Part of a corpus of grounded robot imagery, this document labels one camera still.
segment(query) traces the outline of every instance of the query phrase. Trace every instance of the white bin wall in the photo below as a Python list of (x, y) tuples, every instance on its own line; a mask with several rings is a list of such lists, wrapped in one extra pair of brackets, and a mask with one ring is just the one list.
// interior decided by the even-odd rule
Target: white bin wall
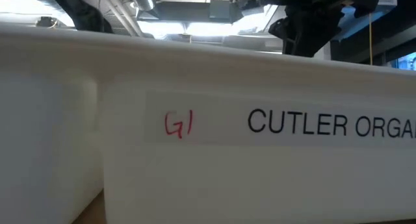
[[(413, 98), (382, 96), (383, 90), (353, 86), (344, 89), (342, 84), (327, 89), (330, 82), (319, 75), (309, 77), (311, 81), (306, 83), (316, 84), (306, 90), (289, 85), (291, 81), (284, 78), (276, 78), (273, 84), (266, 77), (232, 78), (222, 73), (216, 78), (190, 71), (186, 78), (179, 78), (180, 73), (120, 75), (103, 92), (105, 198), (110, 224), (329, 224), (415, 217), (413, 147), (360, 148), (353, 142), (351, 146), (333, 142), (322, 147), (307, 142), (294, 147), (279, 142), (269, 146), (181, 145), (149, 143), (143, 135), (145, 116), (151, 111), (145, 110), (146, 94), (152, 90), (392, 109), (416, 105)], [(358, 95), (360, 92), (372, 95)]]
[(102, 188), (96, 83), (0, 71), (0, 100), (0, 223), (71, 223)]

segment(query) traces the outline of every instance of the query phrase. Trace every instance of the fluorescent light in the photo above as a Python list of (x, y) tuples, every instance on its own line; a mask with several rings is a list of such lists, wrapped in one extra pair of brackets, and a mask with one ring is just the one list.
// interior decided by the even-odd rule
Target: fluorescent light
[(167, 34), (183, 34), (185, 29), (182, 23), (177, 22), (137, 22), (145, 33), (152, 34), (156, 39), (164, 39)]
[(270, 54), (274, 54), (274, 55), (281, 55), (282, 52), (281, 51), (257, 51), (259, 53), (270, 53)]
[(19, 15), (49, 16), (59, 19), (66, 26), (75, 26), (69, 15), (61, 14), (54, 8), (44, 5), (37, 0), (0, 0), (0, 14), (2, 13), (15, 14), (16, 18)]
[(229, 23), (191, 23), (187, 34), (193, 36), (228, 36), (232, 33)]
[(233, 34), (242, 32), (259, 32), (264, 30), (277, 8), (277, 5), (266, 5), (264, 6), (263, 13), (244, 16), (240, 20), (234, 22)]

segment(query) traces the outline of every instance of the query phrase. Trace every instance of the white label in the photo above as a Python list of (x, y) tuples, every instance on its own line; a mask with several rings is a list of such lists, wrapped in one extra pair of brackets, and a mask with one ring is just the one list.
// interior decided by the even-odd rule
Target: white label
[(145, 141), (215, 145), (413, 146), (413, 112), (151, 91)]

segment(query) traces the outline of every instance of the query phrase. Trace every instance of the white plastic bin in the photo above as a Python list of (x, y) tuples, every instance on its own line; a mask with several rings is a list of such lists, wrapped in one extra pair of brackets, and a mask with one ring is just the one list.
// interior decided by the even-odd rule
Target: white plastic bin
[(416, 218), (414, 73), (110, 39), (92, 58), (110, 224)]
[(69, 224), (103, 187), (96, 81), (49, 32), (0, 27), (0, 223)]

